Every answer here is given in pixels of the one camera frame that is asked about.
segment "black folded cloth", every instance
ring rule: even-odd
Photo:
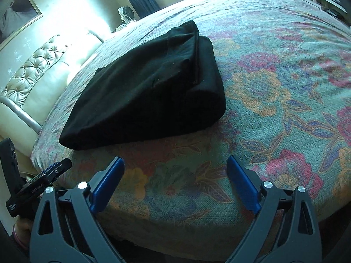
[[[83,150],[182,135],[209,127],[225,109],[212,43],[189,21],[98,69],[60,143]]]

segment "person's hand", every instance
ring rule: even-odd
[[[30,242],[30,234],[32,232],[33,222],[29,219],[23,219],[18,216],[16,224],[15,224],[15,234],[17,238],[23,243],[25,246],[29,246]]]

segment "blue clamp pad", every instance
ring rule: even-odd
[[[97,172],[89,181],[91,187],[90,211],[102,212],[124,175],[124,160],[116,157],[104,171]]]
[[[256,215],[261,209],[259,176],[252,170],[242,168],[233,156],[230,156],[227,161],[227,175],[245,208]]]

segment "yellow flower pattern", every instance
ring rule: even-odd
[[[127,169],[117,187],[118,192],[128,193],[134,200],[142,201],[145,198],[145,184],[148,177],[140,168]]]
[[[251,73],[235,73],[234,84],[226,90],[226,96],[243,102],[244,106],[260,116],[273,116],[277,102],[291,98],[282,87],[275,72],[260,69]]]
[[[222,49],[220,51],[220,54],[217,55],[217,57],[221,57],[221,56],[228,56],[229,54],[231,54],[231,52],[233,52],[233,50],[240,49],[240,45],[231,38],[221,38],[221,39],[218,39],[216,43],[213,45],[214,50],[216,50],[217,48]]]
[[[341,172],[333,188],[333,196],[342,204],[351,201],[349,185],[351,182],[351,147],[344,147],[339,150]]]

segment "bed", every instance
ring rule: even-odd
[[[227,110],[215,125],[87,151],[59,144],[96,69],[190,19],[212,41],[224,84]],[[126,172],[99,215],[108,234],[173,256],[226,260],[253,219],[226,177],[230,155],[279,188],[303,185],[319,220],[351,201],[351,36],[325,12],[298,0],[186,0],[95,54],[52,108],[31,160],[43,170],[70,158],[59,179],[70,188],[122,157]]]
[[[53,105],[104,39],[111,36],[107,28],[97,30],[82,27],[57,32],[0,87],[0,141],[10,137],[15,144],[23,177],[40,171],[33,167],[29,157]]]

